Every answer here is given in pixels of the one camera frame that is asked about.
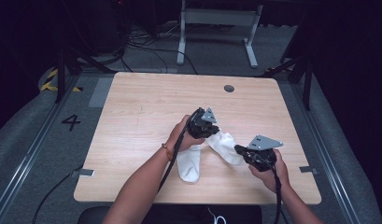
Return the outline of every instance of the round hole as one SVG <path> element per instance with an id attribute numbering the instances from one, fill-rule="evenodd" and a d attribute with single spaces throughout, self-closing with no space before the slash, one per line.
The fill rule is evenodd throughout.
<path id="1" fill-rule="evenodd" d="M 227 92 L 233 92 L 234 91 L 234 87 L 231 85 L 225 85 L 223 87 L 223 89 L 226 90 Z"/>

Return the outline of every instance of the printed number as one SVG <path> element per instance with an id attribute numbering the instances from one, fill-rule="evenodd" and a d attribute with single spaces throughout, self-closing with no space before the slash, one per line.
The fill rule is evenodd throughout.
<path id="1" fill-rule="evenodd" d="M 68 119 L 63 120 L 62 123 L 71 124 L 69 131 L 72 132 L 72 130 L 74 129 L 74 125 L 77 123 L 80 123 L 80 121 L 77 121 L 77 118 L 78 118 L 78 115 L 74 114 L 73 116 L 69 117 Z"/>

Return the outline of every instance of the white cloth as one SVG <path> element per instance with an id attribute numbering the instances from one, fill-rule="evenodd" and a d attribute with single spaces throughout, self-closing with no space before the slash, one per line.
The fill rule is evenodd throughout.
<path id="1" fill-rule="evenodd" d="M 183 181 L 194 184 L 199 180 L 201 149 L 201 145 L 196 145 L 177 153 L 178 173 Z"/>
<path id="2" fill-rule="evenodd" d="M 243 162 L 243 156 L 234 150 L 236 143 L 229 133 L 219 131 L 208 137 L 206 142 L 231 165 L 239 165 Z"/>

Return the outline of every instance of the forearm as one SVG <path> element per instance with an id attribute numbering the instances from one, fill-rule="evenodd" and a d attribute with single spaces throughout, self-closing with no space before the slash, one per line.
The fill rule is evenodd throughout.
<path id="1" fill-rule="evenodd" d="M 126 181 L 104 223 L 141 223 L 150 209 L 169 162 L 161 147 Z"/>
<path id="2" fill-rule="evenodd" d="M 295 190 L 291 186 L 283 186 L 281 189 L 281 197 L 290 213 L 293 223 L 323 223 L 302 201 Z"/>

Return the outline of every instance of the yellow tape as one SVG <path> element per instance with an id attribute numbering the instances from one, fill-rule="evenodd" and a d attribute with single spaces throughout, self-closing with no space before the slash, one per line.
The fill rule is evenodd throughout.
<path id="1" fill-rule="evenodd" d="M 46 79 L 45 83 L 42 85 L 41 87 L 41 90 L 42 91 L 45 91 L 45 90 L 48 90 L 48 91 L 57 91 L 59 90 L 57 87 L 53 87 L 50 85 L 51 81 L 53 80 L 54 76 L 56 76 L 58 73 L 58 69 L 53 69 L 48 78 Z M 72 91 L 83 91 L 83 88 L 82 87 L 74 87 L 74 89 Z"/>

